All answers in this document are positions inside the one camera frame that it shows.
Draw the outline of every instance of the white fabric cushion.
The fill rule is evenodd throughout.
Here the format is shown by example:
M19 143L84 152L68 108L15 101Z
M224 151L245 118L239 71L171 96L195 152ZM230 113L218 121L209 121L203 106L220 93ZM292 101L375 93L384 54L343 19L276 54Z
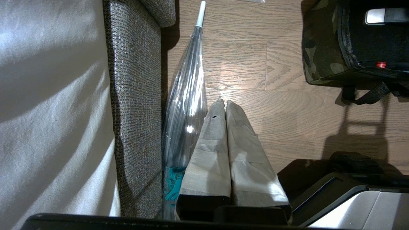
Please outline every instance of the white fabric cushion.
M119 216L102 1L0 7L0 223Z

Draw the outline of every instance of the bag strap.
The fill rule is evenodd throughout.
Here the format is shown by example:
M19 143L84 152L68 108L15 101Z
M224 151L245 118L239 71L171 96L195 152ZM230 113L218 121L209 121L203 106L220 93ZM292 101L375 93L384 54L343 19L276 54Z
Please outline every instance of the bag strap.
M382 82L358 99L355 99L355 86L344 86L342 88L342 102L357 105L374 104L390 92L395 97L409 97L409 90L401 84Z

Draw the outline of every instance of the sofa armrest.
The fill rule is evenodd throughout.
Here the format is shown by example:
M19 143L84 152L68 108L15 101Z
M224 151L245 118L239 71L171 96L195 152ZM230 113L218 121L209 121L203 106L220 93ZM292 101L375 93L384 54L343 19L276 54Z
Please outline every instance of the sofa armrest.
M175 0L140 0L160 27L172 26L176 22Z

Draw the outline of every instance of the umbrella tip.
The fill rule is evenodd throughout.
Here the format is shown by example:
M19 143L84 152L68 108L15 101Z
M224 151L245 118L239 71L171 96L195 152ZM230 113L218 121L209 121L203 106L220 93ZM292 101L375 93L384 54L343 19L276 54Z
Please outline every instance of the umbrella tip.
M206 1L202 1L200 4L198 20L196 22L196 26L202 27L203 26L203 17L205 15L205 8L206 8Z

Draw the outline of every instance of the bag handle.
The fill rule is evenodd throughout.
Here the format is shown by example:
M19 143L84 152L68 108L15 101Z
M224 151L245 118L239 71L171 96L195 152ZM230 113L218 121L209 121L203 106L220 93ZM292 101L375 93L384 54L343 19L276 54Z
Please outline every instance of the bag handle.
M395 97L409 97L409 90L401 84L382 82L358 99L355 99L355 86L344 86L341 100L344 104L374 104L390 92Z

